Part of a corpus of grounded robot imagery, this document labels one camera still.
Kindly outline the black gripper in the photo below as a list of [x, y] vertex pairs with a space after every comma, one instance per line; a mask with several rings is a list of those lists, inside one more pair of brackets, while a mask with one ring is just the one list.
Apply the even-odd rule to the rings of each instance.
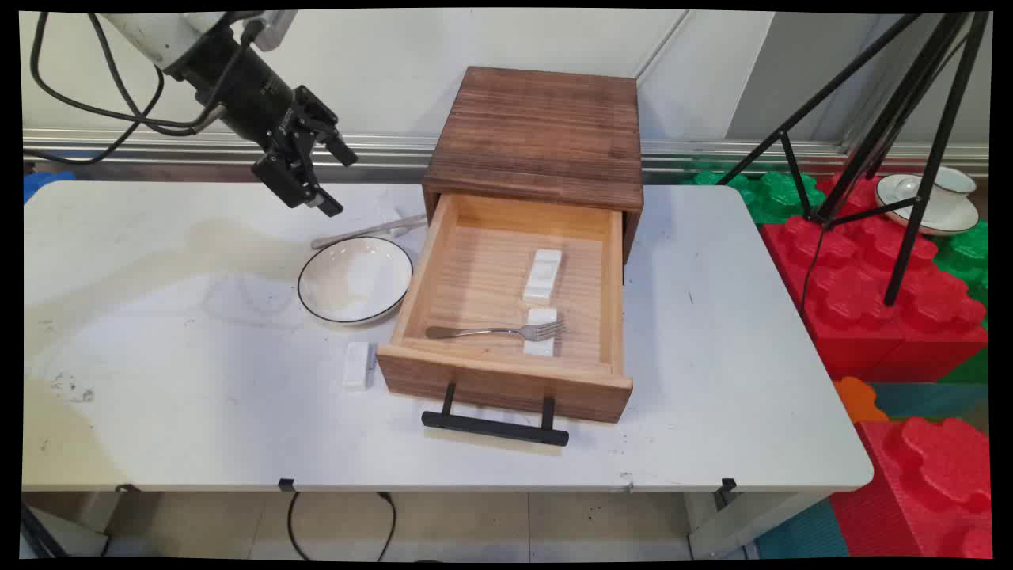
[[[218, 119], [264, 149], [251, 166], [253, 176], [289, 208], [305, 205], [327, 217], [343, 213], [343, 205], [319, 184], [313, 148], [323, 145], [345, 167], [358, 162], [359, 156], [337, 130], [337, 115], [306, 86], [293, 91], [252, 48], [242, 51], [233, 30], [224, 25], [212, 28], [166, 73], [191, 84], [202, 107], [225, 77], [212, 108], [224, 108]], [[277, 131], [293, 101], [300, 125], [308, 131]]]

